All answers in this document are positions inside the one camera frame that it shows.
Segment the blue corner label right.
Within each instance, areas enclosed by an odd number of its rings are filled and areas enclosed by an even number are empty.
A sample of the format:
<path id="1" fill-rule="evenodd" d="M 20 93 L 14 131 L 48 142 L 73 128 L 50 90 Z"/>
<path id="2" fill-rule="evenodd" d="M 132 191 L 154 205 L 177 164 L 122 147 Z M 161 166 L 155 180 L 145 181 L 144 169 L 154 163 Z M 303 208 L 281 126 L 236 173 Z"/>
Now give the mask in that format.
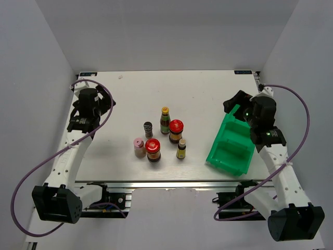
<path id="1" fill-rule="evenodd" d="M 251 70 L 234 70 L 234 74 L 253 74 Z"/>

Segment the red-lid jar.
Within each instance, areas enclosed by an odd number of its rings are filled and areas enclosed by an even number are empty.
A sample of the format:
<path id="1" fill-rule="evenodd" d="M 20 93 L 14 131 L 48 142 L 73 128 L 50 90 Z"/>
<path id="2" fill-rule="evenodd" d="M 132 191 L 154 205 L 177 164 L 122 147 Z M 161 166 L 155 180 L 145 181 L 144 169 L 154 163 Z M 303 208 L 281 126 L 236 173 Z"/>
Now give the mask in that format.
<path id="1" fill-rule="evenodd" d="M 157 139 L 151 138 L 148 139 L 145 143 L 145 149 L 147 152 L 147 158 L 150 162 L 158 162 L 161 158 L 160 153 L 160 142 Z"/>
<path id="2" fill-rule="evenodd" d="M 182 139 L 184 124 L 181 120 L 174 119 L 169 124 L 169 140 L 173 144 L 177 144 Z"/>

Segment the blue corner label left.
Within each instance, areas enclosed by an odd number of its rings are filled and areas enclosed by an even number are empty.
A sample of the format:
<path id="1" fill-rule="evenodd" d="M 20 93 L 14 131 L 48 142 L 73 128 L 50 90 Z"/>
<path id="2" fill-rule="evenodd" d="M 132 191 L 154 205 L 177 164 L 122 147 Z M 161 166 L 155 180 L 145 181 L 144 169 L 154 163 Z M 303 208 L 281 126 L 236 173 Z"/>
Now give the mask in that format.
<path id="1" fill-rule="evenodd" d="M 97 76 L 97 72 L 81 72 L 79 74 L 80 77 L 95 77 Z"/>

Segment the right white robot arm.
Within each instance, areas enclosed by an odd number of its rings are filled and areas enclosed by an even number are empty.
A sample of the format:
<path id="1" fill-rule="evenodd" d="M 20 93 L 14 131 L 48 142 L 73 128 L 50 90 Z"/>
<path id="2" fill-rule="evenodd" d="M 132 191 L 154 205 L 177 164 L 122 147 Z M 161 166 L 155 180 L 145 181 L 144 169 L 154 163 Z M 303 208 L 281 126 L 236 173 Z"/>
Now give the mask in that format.
<path id="1" fill-rule="evenodd" d="M 240 90 L 223 106 L 225 113 L 235 108 L 234 117 L 249 125 L 251 141 L 270 174 L 259 184 L 237 192 L 236 204 L 242 208 L 251 205 L 267 221 L 276 242 L 314 239 L 325 214 L 301 187 L 283 133 L 274 125 L 276 102 L 271 86 L 260 86 L 255 96 Z"/>

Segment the pink-lid spice jar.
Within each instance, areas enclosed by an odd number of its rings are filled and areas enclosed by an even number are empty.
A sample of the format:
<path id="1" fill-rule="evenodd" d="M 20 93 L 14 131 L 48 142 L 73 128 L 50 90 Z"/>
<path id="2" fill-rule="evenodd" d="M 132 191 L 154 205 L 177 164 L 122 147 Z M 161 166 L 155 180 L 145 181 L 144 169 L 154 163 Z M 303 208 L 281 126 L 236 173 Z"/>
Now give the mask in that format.
<path id="1" fill-rule="evenodd" d="M 139 138 L 139 137 L 136 138 L 133 141 L 133 145 L 134 145 L 134 153 L 135 153 L 136 157 L 143 158 L 144 156 L 146 156 L 145 143 L 142 138 Z"/>

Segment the green plastic bin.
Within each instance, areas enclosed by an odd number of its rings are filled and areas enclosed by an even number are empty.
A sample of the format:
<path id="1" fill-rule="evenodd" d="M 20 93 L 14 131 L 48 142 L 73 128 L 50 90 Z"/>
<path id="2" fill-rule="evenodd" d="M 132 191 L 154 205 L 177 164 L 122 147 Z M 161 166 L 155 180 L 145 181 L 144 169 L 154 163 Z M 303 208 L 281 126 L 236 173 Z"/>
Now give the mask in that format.
<path id="1" fill-rule="evenodd" d="M 234 117 L 239 107 L 236 105 L 224 116 L 206 158 L 208 165 L 234 176 L 247 174 L 254 153 L 249 125 Z"/>

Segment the tall yellow-cap sauce bottle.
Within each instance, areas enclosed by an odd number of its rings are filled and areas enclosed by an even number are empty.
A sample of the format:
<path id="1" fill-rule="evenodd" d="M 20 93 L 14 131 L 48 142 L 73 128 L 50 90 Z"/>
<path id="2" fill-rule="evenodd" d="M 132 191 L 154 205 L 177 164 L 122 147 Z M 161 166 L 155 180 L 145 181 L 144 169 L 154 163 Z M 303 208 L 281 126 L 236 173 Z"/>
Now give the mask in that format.
<path id="1" fill-rule="evenodd" d="M 168 107 L 162 107 L 161 109 L 161 118 L 160 118 L 160 132 L 162 134 L 170 133 L 169 124 L 170 124 L 170 114 Z"/>

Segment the small beige-cap yellow-label bottle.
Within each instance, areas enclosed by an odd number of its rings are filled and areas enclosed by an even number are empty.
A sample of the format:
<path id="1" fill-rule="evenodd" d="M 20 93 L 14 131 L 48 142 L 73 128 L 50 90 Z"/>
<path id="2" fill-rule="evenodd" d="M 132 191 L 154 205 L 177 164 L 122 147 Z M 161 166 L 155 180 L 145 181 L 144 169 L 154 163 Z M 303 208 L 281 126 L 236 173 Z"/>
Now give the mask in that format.
<path id="1" fill-rule="evenodd" d="M 180 139 L 177 146 L 176 157 L 178 159 L 184 159 L 186 156 L 186 140 Z"/>

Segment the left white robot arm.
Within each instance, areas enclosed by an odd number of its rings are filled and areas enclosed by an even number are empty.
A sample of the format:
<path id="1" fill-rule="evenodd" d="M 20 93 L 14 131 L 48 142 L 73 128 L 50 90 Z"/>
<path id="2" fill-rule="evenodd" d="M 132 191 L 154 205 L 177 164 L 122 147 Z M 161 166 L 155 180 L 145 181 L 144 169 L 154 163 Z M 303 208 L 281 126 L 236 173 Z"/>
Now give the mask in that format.
<path id="1" fill-rule="evenodd" d="M 110 195 L 103 184 L 88 183 L 75 187 L 75 180 L 84 154 L 95 133 L 110 115 L 115 102 L 103 86 L 74 86 L 77 100 L 73 103 L 64 152 L 59 154 L 50 175 L 41 186 L 35 186 L 32 198 L 39 218 L 43 221 L 77 223 L 83 209 L 95 204 L 106 207 Z"/>

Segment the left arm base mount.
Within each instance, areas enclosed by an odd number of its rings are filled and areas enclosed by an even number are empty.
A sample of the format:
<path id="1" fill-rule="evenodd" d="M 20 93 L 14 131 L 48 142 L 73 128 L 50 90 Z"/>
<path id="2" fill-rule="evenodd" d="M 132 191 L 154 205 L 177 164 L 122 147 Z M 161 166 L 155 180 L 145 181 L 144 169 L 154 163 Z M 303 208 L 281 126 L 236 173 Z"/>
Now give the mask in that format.
<path id="1" fill-rule="evenodd" d="M 82 201 L 82 218 L 126 218 L 129 213 L 131 190 L 98 182 L 78 183 L 73 190 Z"/>

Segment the black-cap pepper shaker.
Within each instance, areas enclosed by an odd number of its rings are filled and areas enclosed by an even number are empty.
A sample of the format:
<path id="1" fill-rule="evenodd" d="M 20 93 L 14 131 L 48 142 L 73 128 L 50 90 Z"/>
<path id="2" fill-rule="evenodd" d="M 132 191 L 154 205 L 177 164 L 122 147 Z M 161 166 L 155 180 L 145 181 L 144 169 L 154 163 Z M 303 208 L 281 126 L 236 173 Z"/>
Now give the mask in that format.
<path id="1" fill-rule="evenodd" d="M 152 131 L 152 123 L 149 121 L 146 121 L 144 123 L 144 131 L 145 131 L 145 137 L 147 139 L 150 139 L 153 137 L 153 131 Z"/>

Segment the blue corner label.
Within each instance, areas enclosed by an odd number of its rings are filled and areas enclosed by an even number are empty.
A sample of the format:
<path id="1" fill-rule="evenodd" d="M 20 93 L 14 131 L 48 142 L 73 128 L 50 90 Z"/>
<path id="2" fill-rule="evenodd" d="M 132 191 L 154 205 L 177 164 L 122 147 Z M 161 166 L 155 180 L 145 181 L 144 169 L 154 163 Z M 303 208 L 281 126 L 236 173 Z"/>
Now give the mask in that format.
<path id="1" fill-rule="evenodd" d="M 97 76 L 97 72 L 81 72 L 79 74 L 80 77 L 95 77 Z"/>
<path id="2" fill-rule="evenodd" d="M 251 70 L 234 70 L 234 74 L 253 74 Z"/>

